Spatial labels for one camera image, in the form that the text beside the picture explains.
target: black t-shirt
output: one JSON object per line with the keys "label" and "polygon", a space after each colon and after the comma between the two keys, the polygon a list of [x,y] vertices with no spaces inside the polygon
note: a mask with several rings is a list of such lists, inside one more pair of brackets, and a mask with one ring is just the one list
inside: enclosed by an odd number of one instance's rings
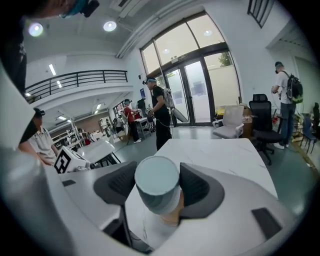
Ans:
{"label": "black t-shirt", "polygon": [[[152,96],[152,106],[155,107],[155,105],[157,105],[157,103],[158,103],[157,97],[163,96],[163,98],[165,98],[165,93],[161,87],[156,85],[152,89],[151,96]],[[157,116],[167,114],[167,113],[169,113],[169,110],[167,109],[166,105],[164,104],[158,111],[154,112],[154,115],[157,118]]]}
{"label": "black t-shirt", "polygon": [[[27,56],[24,48],[24,15],[32,14],[44,0],[34,1],[22,1],[19,3],[19,8],[16,8],[16,2],[9,1],[8,10],[14,10],[10,15],[6,17],[6,20],[0,18],[2,24],[5,25],[2,31],[3,40],[0,42],[0,58],[3,67],[11,79],[12,83],[18,89],[18,91],[25,97],[26,92],[26,72],[27,72]],[[27,141],[31,136],[37,132],[37,128],[33,121],[31,121],[20,143]]]}

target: white chair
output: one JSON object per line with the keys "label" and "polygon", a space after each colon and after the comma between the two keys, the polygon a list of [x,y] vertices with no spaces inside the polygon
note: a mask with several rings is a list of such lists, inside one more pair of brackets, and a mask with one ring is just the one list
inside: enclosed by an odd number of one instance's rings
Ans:
{"label": "white chair", "polygon": [[244,106],[226,106],[222,120],[212,122],[213,134],[223,139],[236,139],[244,132],[242,118]]}

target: white sneaker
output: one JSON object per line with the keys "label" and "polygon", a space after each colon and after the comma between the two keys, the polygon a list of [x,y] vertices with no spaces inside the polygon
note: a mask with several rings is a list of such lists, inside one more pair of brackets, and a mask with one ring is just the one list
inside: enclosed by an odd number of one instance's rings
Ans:
{"label": "white sneaker", "polygon": [[274,143],[273,144],[277,149],[280,149],[280,150],[284,150],[285,149],[285,146],[281,146],[279,143]]}

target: railing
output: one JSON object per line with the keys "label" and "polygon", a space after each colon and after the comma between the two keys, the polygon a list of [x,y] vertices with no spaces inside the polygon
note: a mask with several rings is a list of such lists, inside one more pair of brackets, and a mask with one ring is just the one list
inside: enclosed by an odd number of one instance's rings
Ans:
{"label": "railing", "polygon": [[264,26],[275,0],[250,0],[247,14],[251,15],[260,28]]}
{"label": "railing", "polygon": [[106,69],[55,75],[27,87],[25,91],[26,96],[35,96],[39,100],[72,88],[116,82],[127,83],[127,71]]}

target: red shirt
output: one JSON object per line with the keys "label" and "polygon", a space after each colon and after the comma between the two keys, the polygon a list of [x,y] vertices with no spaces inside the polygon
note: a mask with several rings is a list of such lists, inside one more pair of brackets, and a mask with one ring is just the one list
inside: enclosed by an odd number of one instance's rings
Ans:
{"label": "red shirt", "polygon": [[126,107],[124,108],[124,110],[123,110],[123,113],[124,113],[124,115],[127,117],[129,123],[132,123],[132,122],[135,121],[133,115],[131,114],[131,111],[132,111],[132,109],[130,109],[130,108],[127,107],[127,106],[126,106]]}

